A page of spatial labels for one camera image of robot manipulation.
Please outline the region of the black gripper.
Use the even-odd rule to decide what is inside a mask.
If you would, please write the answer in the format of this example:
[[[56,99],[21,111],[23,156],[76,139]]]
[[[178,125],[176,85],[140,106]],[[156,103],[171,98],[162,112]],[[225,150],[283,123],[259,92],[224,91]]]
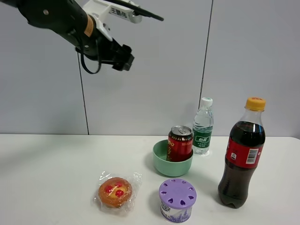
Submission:
[[[110,42],[99,37],[94,40],[95,45],[91,47],[86,47],[81,38],[77,41],[79,45],[75,47],[75,50],[80,54],[81,65],[86,71],[89,69],[85,64],[85,57],[98,62],[98,71],[102,64],[112,65],[112,68],[118,71],[129,71],[135,59],[131,47],[120,45],[115,40]]]

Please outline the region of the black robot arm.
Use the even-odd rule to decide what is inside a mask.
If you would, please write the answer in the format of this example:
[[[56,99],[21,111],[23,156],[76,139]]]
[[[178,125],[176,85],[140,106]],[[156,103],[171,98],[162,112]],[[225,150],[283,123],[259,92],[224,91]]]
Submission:
[[[94,13],[74,0],[4,0],[3,4],[17,8],[29,25],[52,30],[80,54],[82,68],[89,74],[84,59],[111,65],[118,71],[131,68],[134,57],[127,45],[120,45],[108,33],[108,27]]]

